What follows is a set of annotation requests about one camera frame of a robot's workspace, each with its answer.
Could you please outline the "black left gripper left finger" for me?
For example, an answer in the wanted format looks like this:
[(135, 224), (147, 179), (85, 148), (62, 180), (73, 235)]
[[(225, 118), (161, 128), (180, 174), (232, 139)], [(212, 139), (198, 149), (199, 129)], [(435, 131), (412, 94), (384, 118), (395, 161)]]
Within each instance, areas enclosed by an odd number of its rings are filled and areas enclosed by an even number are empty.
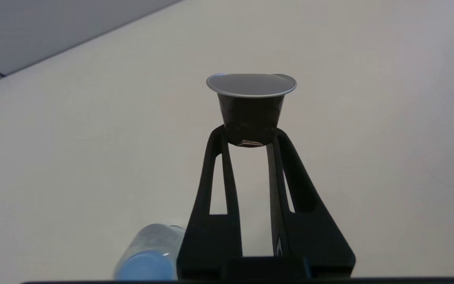
[[(210, 213), (216, 158), (221, 156), (227, 213)], [(224, 281), (229, 263), (242, 257), (238, 197), (224, 126), (212, 131), (194, 207), (177, 259), (180, 280)]]

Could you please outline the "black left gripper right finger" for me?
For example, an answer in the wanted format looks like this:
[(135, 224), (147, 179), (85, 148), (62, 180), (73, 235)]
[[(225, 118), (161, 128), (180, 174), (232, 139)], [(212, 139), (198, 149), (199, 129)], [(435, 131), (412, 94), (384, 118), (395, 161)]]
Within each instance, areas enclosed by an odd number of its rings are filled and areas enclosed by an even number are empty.
[(303, 261), (309, 278), (349, 278), (355, 254), (313, 185), (288, 135), (266, 147), (275, 256)]

